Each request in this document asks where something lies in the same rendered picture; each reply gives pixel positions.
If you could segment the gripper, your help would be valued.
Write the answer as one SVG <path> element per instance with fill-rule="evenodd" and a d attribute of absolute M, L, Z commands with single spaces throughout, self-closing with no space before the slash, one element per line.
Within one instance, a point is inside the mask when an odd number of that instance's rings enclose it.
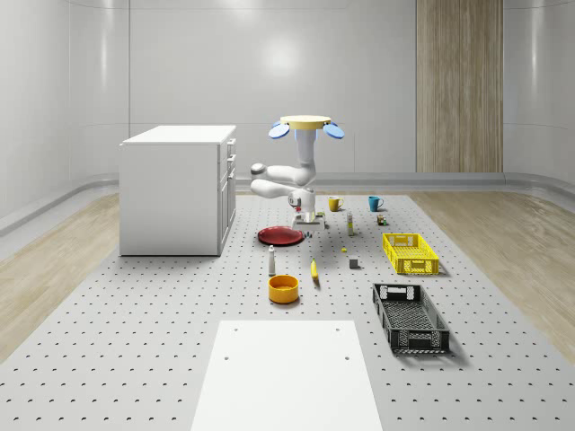
<path fill-rule="evenodd" d="M 322 232 L 325 227 L 323 215 L 316 215 L 313 221 L 306 222 L 302 213 L 296 213 L 292 221 L 292 229 L 302 232 L 305 238 L 311 238 L 315 232 Z"/>

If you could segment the white board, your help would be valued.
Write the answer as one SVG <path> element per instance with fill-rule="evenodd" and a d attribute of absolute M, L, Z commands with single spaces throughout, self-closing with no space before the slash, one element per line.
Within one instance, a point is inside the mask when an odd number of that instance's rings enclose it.
<path fill-rule="evenodd" d="M 221 321 L 191 431 L 382 431 L 353 321 Z"/>

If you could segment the yellow basket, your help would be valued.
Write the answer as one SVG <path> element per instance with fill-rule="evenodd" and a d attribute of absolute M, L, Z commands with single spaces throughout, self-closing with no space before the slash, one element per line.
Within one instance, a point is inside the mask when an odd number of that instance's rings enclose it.
<path fill-rule="evenodd" d="M 384 233 L 383 249 L 398 274 L 438 273 L 438 255 L 418 233 Z"/>

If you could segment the dark grey basket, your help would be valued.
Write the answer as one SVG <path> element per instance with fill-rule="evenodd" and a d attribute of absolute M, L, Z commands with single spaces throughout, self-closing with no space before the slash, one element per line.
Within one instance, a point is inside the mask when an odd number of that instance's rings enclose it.
<path fill-rule="evenodd" d="M 374 283 L 372 300 L 390 349 L 400 353 L 445 353 L 449 328 L 419 285 Z"/>

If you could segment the yellow bowl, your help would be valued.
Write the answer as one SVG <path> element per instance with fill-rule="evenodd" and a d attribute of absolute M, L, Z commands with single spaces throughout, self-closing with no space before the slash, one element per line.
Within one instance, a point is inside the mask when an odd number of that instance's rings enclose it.
<path fill-rule="evenodd" d="M 299 297 L 298 280 L 290 275 L 269 279 L 269 299 L 274 303 L 292 303 Z"/>

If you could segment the red plate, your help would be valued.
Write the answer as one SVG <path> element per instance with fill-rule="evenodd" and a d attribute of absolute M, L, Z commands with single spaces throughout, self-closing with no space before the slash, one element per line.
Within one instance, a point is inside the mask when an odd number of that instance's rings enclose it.
<path fill-rule="evenodd" d="M 300 243 L 304 239 L 301 231 L 288 226 L 271 226 L 258 232 L 260 242 L 274 246 L 290 246 Z"/>

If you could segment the white cabinet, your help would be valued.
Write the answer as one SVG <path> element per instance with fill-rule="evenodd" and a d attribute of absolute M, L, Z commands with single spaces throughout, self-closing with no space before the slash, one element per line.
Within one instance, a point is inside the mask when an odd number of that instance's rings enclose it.
<path fill-rule="evenodd" d="M 235 130 L 158 126 L 120 145 L 120 254 L 221 254 L 234 220 Z"/>

